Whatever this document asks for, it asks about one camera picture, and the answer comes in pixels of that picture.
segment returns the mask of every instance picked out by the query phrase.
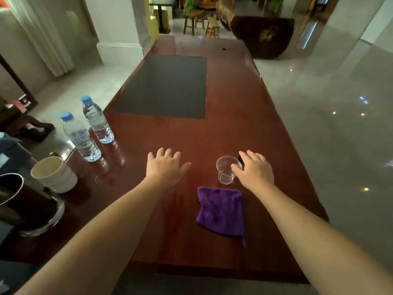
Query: plastic bottle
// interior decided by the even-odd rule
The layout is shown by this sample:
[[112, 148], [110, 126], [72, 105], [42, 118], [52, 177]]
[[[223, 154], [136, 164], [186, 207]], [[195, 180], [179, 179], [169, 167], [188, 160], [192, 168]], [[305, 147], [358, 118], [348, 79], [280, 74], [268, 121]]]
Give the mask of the plastic bottle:
[[91, 100], [90, 96], [83, 96], [81, 100], [83, 102], [83, 114], [98, 140], [103, 144], [112, 142], [115, 137], [101, 108]]
[[65, 134], [70, 138], [82, 157], [88, 162], [98, 160], [101, 157], [101, 150], [91, 138], [83, 123], [74, 119], [69, 112], [60, 113], [60, 118], [64, 121], [63, 129]]

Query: purple towel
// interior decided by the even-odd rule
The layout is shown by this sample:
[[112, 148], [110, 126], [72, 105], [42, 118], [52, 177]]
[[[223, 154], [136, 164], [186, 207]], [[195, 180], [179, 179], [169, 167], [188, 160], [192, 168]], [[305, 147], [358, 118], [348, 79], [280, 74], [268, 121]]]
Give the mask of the purple towel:
[[198, 188], [201, 208], [197, 223], [206, 229], [229, 236], [244, 235], [242, 193], [237, 189]]

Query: finger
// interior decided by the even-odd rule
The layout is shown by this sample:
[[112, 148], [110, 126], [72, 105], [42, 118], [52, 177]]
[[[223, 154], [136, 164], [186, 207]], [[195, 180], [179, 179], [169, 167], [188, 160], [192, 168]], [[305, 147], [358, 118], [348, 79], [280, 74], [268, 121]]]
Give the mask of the finger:
[[251, 150], [247, 150], [247, 154], [248, 156], [252, 159], [252, 160], [259, 160], [259, 157], [255, 155], [255, 153], [253, 153]]
[[165, 151], [164, 157], [172, 157], [172, 149], [171, 148], [169, 148]]
[[239, 166], [238, 165], [236, 165], [236, 164], [231, 164], [231, 169], [232, 169], [232, 172], [236, 175], [236, 176], [238, 176], [241, 172], [243, 172], [240, 168], [239, 168]]
[[176, 160], [177, 163], [180, 162], [180, 157], [182, 156], [182, 154], [180, 152], [176, 152], [173, 156], [173, 158]]
[[250, 160], [252, 160], [245, 152], [243, 151], [239, 151], [239, 155], [242, 158], [243, 162], [249, 162]]
[[159, 157], [159, 156], [164, 156], [164, 147], [161, 147], [160, 149], [158, 149], [156, 157]]
[[255, 153], [255, 155], [258, 156], [258, 158], [259, 158], [261, 161], [263, 161], [263, 162], [266, 161], [266, 158], [265, 158], [262, 154]]
[[153, 152], [150, 152], [148, 155], [147, 155], [147, 161], [149, 162], [150, 160], [153, 160], [154, 159], [154, 154], [153, 154]]
[[184, 165], [182, 165], [182, 167], [180, 168], [180, 171], [181, 171], [182, 175], [187, 173], [190, 168], [191, 168], [191, 163], [190, 162], [186, 162]]

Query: dark gray desk pad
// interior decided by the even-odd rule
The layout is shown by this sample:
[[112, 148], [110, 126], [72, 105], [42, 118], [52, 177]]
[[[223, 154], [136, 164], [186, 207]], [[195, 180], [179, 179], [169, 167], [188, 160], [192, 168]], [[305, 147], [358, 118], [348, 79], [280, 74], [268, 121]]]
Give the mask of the dark gray desk pad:
[[207, 58], [150, 54], [145, 60], [112, 112], [205, 118]]

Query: forearm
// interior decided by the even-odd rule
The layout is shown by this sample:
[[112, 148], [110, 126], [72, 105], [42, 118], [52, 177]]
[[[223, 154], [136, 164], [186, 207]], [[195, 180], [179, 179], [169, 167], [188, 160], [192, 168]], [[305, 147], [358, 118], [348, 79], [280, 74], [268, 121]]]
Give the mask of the forearm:
[[392, 294], [388, 270], [273, 185], [255, 190], [297, 263], [321, 294]]
[[110, 294], [166, 189], [157, 178], [143, 180], [82, 228], [17, 294]]

